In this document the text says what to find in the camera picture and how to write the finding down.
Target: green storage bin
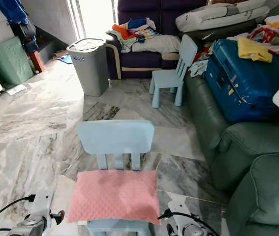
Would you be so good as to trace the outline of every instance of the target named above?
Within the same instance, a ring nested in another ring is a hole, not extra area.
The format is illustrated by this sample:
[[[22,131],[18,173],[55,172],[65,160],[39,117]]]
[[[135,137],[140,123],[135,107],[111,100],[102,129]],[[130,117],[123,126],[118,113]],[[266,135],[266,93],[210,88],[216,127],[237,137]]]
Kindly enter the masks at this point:
[[[19,37],[0,43],[0,82],[19,85],[33,76]]]

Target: blue suitcase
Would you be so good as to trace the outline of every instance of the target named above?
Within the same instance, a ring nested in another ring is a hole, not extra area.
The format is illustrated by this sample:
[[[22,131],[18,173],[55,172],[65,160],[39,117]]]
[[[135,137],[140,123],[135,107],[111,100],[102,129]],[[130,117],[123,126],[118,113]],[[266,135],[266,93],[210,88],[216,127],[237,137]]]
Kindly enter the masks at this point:
[[[272,63],[241,59],[237,42],[218,40],[205,77],[229,123],[279,121],[272,102],[279,89],[278,56]]]

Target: green leather sofa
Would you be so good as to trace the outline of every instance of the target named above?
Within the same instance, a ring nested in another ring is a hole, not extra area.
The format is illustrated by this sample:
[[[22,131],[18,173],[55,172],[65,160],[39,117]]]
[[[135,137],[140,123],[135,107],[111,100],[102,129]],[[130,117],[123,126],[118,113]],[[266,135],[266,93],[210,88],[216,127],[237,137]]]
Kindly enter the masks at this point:
[[[232,195],[231,236],[279,236],[279,124],[230,125],[205,79],[185,79],[187,101],[217,189]]]

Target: orange clothing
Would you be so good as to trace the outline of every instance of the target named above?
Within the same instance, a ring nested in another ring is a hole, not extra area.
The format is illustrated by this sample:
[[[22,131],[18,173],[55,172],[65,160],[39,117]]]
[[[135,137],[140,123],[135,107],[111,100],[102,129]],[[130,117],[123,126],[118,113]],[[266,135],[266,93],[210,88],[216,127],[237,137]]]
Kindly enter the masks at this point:
[[[124,40],[128,40],[128,39],[130,39],[130,38],[136,37],[135,34],[128,34],[127,29],[123,28],[122,26],[118,26],[117,24],[114,24],[114,25],[112,26],[112,29],[115,30],[115,31],[117,31],[117,32],[120,32],[121,35],[122,35],[122,38],[123,38]]]

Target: purple sofa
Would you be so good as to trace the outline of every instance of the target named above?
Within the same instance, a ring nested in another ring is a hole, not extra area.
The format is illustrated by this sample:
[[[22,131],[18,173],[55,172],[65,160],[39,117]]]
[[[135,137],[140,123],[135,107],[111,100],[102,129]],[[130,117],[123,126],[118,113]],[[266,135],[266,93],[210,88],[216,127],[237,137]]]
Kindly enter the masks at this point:
[[[119,24],[130,18],[149,17],[161,34],[178,35],[175,19],[192,9],[206,5],[206,0],[119,0]],[[106,40],[106,54],[110,79],[151,78],[153,70],[174,69],[178,54],[156,52],[121,53],[115,35]]]

